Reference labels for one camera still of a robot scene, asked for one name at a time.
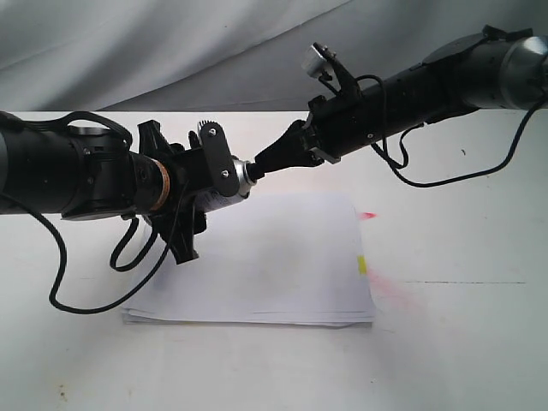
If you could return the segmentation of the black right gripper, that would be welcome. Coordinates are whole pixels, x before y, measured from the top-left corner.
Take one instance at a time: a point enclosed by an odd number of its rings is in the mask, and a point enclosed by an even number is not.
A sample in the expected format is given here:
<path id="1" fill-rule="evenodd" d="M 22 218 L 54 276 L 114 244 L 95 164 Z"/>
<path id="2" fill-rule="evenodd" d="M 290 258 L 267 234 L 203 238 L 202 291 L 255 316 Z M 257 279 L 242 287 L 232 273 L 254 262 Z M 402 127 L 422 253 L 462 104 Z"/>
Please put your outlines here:
<path id="1" fill-rule="evenodd" d="M 296 120 L 254 158 L 264 172 L 335 164 L 341 157 L 385 139 L 385 81 L 375 74 L 320 73 L 333 93 L 308 102 L 304 122 Z"/>

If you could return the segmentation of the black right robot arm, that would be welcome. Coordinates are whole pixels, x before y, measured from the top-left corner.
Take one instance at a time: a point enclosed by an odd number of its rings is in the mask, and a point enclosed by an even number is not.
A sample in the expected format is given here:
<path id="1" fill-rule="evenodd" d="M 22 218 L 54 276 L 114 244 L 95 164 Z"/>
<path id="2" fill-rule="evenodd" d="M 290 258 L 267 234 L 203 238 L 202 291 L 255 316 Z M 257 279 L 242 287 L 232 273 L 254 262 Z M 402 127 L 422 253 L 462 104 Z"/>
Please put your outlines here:
<path id="1" fill-rule="evenodd" d="M 249 168 L 255 179 L 294 167 L 335 164 L 341 157 L 420 123 L 476 110 L 529 110 L 547 92 L 547 37 L 525 29 L 486 26 L 454 40 L 421 63 L 360 86 L 326 46 L 313 44 L 303 68 L 317 80 L 337 80 L 332 98 L 308 103 L 306 120 L 292 123 Z"/>

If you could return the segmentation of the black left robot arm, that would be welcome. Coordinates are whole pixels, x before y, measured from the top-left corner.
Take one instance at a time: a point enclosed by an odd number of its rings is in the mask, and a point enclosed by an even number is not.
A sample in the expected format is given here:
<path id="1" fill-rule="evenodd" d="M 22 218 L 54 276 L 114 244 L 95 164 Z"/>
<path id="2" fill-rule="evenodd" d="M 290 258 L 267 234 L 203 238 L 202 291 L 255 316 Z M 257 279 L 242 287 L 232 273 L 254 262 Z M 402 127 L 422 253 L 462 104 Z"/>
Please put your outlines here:
<path id="1" fill-rule="evenodd" d="M 177 263 L 195 259 L 206 213 L 240 191 L 238 161 L 216 122 L 204 122 L 187 146 L 168 142 L 153 120 L 138 130 L 86 111 L 45 121 L 3 113 L 1 191 L 15 203 L 3 201 L 2 213 L 142 217 Z"/>

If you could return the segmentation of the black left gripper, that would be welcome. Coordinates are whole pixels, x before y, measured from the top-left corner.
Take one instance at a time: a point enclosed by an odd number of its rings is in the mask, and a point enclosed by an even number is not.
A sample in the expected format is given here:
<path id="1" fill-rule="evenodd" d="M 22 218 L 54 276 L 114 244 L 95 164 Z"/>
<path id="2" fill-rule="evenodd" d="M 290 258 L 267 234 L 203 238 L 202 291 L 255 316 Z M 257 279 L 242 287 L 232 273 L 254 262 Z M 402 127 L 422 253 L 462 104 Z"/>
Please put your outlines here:
<path id="1" fill-rule="evenodd" d="M 221 195 L 239 189 L 235 165 L 221 125 L 199 122 L 199 132 L 188 132 L 189 146 L 168 142 L 157 121 L 138 125 L 139 150 L 131 154 L 134 169 L 135 212 L 151 226 L 147 250 L 161 237 L 177 264 L 197 259 L 194 236 L 206 230 L 206 213 L 195 198 L 208 177 Z"/>

